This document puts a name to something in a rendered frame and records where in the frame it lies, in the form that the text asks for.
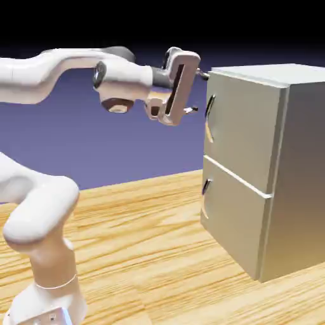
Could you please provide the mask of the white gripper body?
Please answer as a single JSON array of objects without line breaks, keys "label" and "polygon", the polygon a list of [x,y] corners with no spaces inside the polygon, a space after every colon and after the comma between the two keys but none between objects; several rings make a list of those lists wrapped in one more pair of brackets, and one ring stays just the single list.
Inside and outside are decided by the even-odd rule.
[{"label": "white gripper body", "polygon": [[159,109],[159,122],[167,126],[180,124],[201,58],[193,51],[168,50],[164,71],[172,82],[171,94]]}]

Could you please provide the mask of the large grey cabinet door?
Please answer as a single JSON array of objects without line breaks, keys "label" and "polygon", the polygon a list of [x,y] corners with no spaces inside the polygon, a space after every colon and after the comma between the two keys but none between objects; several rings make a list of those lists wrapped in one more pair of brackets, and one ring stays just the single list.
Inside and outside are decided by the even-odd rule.
[{"label": "large grey cabinet door", "polygon": [[279,126],[289,85],[212,72],[204,153],[265,194],[272,191]]}]

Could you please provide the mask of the grey metal cabinet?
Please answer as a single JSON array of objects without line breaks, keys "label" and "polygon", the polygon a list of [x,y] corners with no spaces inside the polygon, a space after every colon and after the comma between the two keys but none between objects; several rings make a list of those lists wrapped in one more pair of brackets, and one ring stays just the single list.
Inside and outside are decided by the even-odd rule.
[{"label": "grey metal cabinet", "polygon": [[214,67],[201,223],[260,282],[325,262],[325,67]]}]

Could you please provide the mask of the small grey cabinet door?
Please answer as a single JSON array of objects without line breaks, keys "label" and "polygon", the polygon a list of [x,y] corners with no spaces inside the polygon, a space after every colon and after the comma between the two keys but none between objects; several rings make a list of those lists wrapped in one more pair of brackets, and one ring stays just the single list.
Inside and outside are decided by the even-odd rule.
[{"label": "small grey cabinet door", "polygon": [[209,156],[203,157],[202,186],[213,179],[206,193],[201,223],[253,279],[260,276],[263,221],[272,194],[265,194]]}]

